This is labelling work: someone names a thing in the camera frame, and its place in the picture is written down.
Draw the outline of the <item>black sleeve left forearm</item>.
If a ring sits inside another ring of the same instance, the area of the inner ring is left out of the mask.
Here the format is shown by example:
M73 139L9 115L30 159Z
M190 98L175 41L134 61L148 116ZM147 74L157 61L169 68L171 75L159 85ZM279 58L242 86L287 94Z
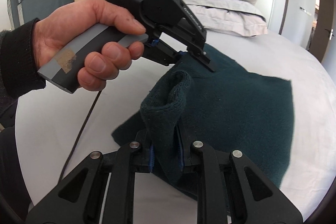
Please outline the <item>black sleeve left forearm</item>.
M36 18L1 33L1 78L7 95L14 99L46 86L33 53L33 30L38 21Z

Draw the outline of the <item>person's left hand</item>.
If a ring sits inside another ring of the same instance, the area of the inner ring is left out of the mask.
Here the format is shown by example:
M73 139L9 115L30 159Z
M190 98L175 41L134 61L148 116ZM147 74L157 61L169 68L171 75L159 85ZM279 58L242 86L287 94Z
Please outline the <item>person's left hand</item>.
M95 24L115 26L126 34L119 42L108 40L101 52L88 53L84 67L77 74L81 87L88 91L101 91L108 80L127 70L144 50L135 38L145 33L145 27L123 7L104 0L72 2L55 10L37 22L33 30L33 53L37 68L51 61L69 42Z

